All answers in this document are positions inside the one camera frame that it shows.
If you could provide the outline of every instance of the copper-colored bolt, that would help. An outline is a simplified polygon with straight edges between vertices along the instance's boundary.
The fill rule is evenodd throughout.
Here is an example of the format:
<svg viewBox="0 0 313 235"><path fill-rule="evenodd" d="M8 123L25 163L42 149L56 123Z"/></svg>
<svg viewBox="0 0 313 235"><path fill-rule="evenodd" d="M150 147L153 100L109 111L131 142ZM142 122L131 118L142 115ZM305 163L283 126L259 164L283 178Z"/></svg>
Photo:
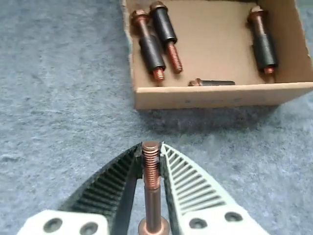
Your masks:
<svg viewBox="0 0 313 235"><path fill-rule="evenodd" d="M248 16L248 22L253 26L254 37L267 34L267 30L264 24L264 18L268 15L268 12L263 10L260 6L255 6L251 9ZM263 69L265 75L274 75L275 67L268 66Z"/></svg>
<svg viewBox="0 0 313 235"><path fill-rule="evenodd" d="M159 148L156 141L142 143L146 218L138 226L139 235L168 235L169 224L161 216Z"/></svg>
<svg viewBox="0 0 313 235"><path fill-rule="evenodd" d="M182 63L175 47L177 37L167 11L167 7L161 1L155 1L150 5L150 15L153 19L156 33L168 53L169 59L174 67L174 72L181 73Z"/></svg>
<svg viewBox="0 0 313 235"><path fill-rule="evenodd" d="M201 80L196 78L189 82L189 87L210 87L210 86L233 86L236 85L234 81L219 81L219 80Z"/></svg>
<svg viewBox="0 0 313 235"><path fill-rule="evenodd" d="M141 37L149 37L149 27L148 23L150 21L150 16L144 10L135 10L132 13L131 18L132 24L138 29ZM153 75L156 81L164 80L164 68L157 67L153 70Z"/></svg>

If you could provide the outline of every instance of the cardboard box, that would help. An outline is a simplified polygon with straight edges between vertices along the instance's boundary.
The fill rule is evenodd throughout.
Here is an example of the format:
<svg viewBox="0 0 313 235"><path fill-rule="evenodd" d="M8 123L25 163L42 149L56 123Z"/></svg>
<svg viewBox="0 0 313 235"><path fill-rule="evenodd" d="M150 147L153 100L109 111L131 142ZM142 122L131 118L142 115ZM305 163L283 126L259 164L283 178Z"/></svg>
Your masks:
<svg viewBox="0 0 313 235"><path fill-rule="evenodd" d="M165 81L157 87L144 66L138 36L130 25L130 14L140 8L149 12L151 2L123 0L136 109L277 105L313 90L312 62L295 0L258 1L269 11L268 26L280 62L275 84L261 77L253 56L253 37L246 20L255 2L164 0L184 71L175 75L163 53ZM232 80L236 86L187 87L195 78Z"/></svg>

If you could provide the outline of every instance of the black rubber sleeve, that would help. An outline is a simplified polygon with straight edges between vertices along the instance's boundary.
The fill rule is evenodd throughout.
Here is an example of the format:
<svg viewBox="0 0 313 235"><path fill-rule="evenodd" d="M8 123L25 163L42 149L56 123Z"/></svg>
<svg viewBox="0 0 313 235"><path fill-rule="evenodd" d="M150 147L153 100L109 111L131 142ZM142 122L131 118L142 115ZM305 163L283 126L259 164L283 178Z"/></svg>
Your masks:
<svg viewBox="0 0 313 235"><path fill-rule="evenodd" d="M210 86L233 86L236 85L233 81L208 81L202 80L201 85L203 87L210 87Z"/></svg>
<svg viewBox="0 0 313 235"><path fill-rule="evenodd" d="M154 10L151 12L151 18L153 20L153 26L156 30L157 36L163 46L166 46L168 42L177 42L177 37L166 8L158 8Z"/></svg>
<svg viewBox="0 0 313 235"><path fill-rule="evenodd" d="M152 73L152 71L156 68L163 68L163 70L166 69L157 43L157 38L155 36L144 36L139 40L139 44L141 48L141 55L149 73Z"/></svg>
<svg viewBox="0 0 313 235"><path fill-rule="evenodd" d="M268 66L278 66L273 39L269 34L262 34L254 38L253 51L259 70Z"/></svg>

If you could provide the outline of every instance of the carpet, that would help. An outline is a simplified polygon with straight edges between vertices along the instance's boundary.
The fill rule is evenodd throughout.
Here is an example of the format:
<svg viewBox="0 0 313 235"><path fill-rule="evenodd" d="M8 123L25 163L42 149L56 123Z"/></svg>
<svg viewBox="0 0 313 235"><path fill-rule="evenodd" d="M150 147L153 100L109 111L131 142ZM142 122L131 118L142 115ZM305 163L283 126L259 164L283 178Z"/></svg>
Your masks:
<svg viewBox="0 0 313 235"><path fill-rule="evenodd" d="M313 3L298 5L313 48ZM117 0L1 2L0 235L142 140L192 158L270 234L312 233L313 93L279 107L138 112L128 52ZM142 198L139 181L130 235Z"/></svg>

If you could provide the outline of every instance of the threaded end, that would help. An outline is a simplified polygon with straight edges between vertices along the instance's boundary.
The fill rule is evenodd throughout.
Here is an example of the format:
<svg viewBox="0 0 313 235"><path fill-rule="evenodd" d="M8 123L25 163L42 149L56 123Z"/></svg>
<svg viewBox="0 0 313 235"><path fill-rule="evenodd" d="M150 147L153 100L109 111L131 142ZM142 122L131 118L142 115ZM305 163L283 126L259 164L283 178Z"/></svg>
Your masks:
<svg viewBox="0 0 313 235"><path fill-rule="evenodd" d="M272 74L275 73L275 68L274 68L274 67L266 67L266 68L264 69L264 73L265 73L266 75L272 75Z"/></svg>
<svg viewBox="0 0 313 235"><path fill-rule="evenodd" d="M164 70L162 68L156 68L153 70L153 76L155 77L156 81L164 80Z"/></svg>
<svg viewBox="0 0 313 235"><path fill-rule="evenodd" d="M160 187L159 167L159 143L147 141L142 143L143 178L145 187L157 189Z"/></svg>
<svg viewBox="0 0 313 235"><path fill-rule="evenodd" d="M181 73L182 72L182 64L181 64L181 61L180 61L180 58L178 56L177 49L176 49L174 43L170 42L167 45L167 51L168 51L168 54L170 56L170 60L172 61L172 64L174 66L174 72L175 73Z"/></svg>

